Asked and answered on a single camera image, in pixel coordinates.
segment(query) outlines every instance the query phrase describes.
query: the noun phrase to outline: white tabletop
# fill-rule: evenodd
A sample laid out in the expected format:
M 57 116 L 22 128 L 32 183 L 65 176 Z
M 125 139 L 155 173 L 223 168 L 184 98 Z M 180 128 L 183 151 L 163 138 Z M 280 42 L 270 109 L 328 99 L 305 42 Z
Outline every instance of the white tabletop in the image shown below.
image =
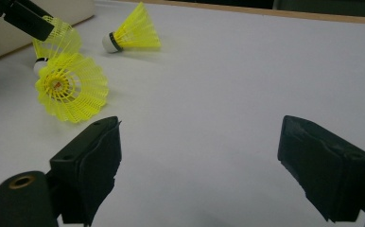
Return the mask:
M 146 4 L 160 51 L 108 54 L 136 4 L 96 1 L 76 26 L 108 104 L 60 122 L 37 101 L 31 46 L 0 59 L 0 183 L 49 170 L 94 121 L 117 115 L 123 161 L 94 226 L 363 226 L 325 222 L 277 160 L 285 115 L 365 150 L 365 25 Z

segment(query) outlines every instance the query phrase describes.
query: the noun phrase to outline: black band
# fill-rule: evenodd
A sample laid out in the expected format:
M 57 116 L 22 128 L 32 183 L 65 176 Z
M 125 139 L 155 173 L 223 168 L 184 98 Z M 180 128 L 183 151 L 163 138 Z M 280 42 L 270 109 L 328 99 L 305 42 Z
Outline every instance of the black band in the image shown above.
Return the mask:
M 38 58 L 36 61 L 35 61 L 35 63 L 36 62 L 38 62 L 38 61 L 48 61 L 49 60 L 49 58 Z
M 115 41 L 115 39 L 114 39 L 114 35 L 113 35 L 113 33 L 111 32 L 111 33 L 109 33 L 109 37 L 110 37 L 110 41 L 112 41 L 112 44 L 114 45 L 114 47 L 118 50 L 118 51 L 123 51 L 123 48 L 121 47 L 121 46 L 119 46 L 118 44 L 117 44 L 117 42 Z

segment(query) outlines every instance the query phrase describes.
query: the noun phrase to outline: brown edge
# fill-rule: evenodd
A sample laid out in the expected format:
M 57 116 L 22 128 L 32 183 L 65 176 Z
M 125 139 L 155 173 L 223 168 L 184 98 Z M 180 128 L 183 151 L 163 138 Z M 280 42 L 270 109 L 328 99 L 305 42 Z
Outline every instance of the brown edge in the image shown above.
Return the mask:
M 233 11 L 233 12 L 244 12 L 268 16 L 279 16 L 279 17 L 290 17 L 290 18 L 301 18 L 319 21 L 333 21 L 333 22 L 347 22 L 356 24 L 365 24 L 365 17 L 356 16 L 342 16 L 342 15 L 331 15 L 331 14 L 319 14 L 319 13 L 309 13 L 309 12 L 297 12 L 297 11 L 284 11 L 284 10 L 274 10 L 274 9 L 254 9 L 254 8 L 242 8 L 242 7 L 231 7 L 231 6 L 220 6 L 220 5 L 210 5 L 202 3 L 191 3 L 191 2 L 175 2 L 166 0 L 119 0 L 120 2 L 144 2 L 148 4 L 159 4 L 159 5 L 169 5 L 178 7 L 189 7 L 198 9 L 213 9 L 213 10 L 223 10 L 223 11 Z

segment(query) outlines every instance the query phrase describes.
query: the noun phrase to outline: badminton birdie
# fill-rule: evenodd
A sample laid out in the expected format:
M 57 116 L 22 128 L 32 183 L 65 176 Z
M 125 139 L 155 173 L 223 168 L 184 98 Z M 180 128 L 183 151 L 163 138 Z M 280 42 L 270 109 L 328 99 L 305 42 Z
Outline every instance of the badminton birdie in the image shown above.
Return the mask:
M 102 39 L 109 53 L 130 47 L 160 47 L 161 43 L 144 3 L 139 3 L 126 21 L 115 32 Z
M 60 121 L 88 120 L 106 103 L 109 88 L 101 67 L 79 53 L 50 59 L 39 76 L 38 100 Z
M 43 18 L 54 28 L 45 41 L 32 40 L 37 57 L 34 65 L 36 75 L 39 75 L 39 70 L 46 66 L 47 60 L 55 58 L 61 53 L 78 53 L 82 46 L 81 38 L 76 29 L 60 18 L 50 16 Z

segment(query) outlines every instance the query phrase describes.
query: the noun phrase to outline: beige box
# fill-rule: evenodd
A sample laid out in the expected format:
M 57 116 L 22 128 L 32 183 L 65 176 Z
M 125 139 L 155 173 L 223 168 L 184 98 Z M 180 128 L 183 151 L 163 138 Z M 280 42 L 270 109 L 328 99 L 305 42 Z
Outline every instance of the beige box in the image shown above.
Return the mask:
M 74 25 L 94 15 L 94 0 L 32 0 L 54 17 Z M 24 31 L 0 18 L 0 56 L 32 42 Z

